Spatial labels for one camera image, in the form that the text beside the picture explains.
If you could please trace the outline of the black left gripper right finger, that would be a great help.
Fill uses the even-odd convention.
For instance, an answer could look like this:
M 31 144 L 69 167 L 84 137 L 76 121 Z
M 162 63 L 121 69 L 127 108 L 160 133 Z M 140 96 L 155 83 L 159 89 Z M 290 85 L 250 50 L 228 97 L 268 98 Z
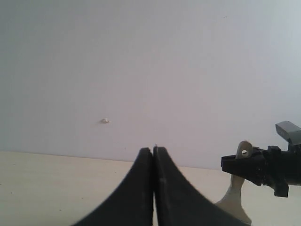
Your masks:
M 204 197 L 164 147 L 153 148 L 155 203 L 160 226 L 247 226 Z

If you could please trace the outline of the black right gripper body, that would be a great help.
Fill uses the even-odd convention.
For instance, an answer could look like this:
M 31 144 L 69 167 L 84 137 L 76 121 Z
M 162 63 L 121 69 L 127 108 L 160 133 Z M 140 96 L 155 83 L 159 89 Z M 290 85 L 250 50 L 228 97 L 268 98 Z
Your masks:
M 265 159 L 262 184 L 272 188 L 275 196 L 287 197 L 290 185 L 301 185 L 300 145 L 289 145 L 286 151 L 268 146 L 262 154 Z

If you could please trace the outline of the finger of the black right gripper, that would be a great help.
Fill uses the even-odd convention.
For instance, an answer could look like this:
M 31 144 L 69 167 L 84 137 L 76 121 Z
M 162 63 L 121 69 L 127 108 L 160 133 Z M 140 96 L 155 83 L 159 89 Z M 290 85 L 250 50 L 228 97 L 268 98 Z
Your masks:
M 223 156 L 221 168 L 223 172 L 244 178 L 257 186 L 262 185 L 265 159 L 260 155 L 238 159 L 235 155 Z
M 261 149 L 259 147 L 253 147 L 253 151 L 252 151 L 252 157 L 255 157 L 255 156 L 262 156 L 262 157 L 268 157 L 269 156 L 269 152 L 268 150 L 264 150 L 264 149 Z

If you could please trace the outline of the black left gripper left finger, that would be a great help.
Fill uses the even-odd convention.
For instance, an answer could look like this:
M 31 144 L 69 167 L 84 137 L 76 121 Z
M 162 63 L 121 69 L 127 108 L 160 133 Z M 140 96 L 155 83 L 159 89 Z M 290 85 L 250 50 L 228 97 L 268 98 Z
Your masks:
M 119 186 L 95 210 L 75 226 L 153 225 L 153 156 L 140 149 L 137 158 Z

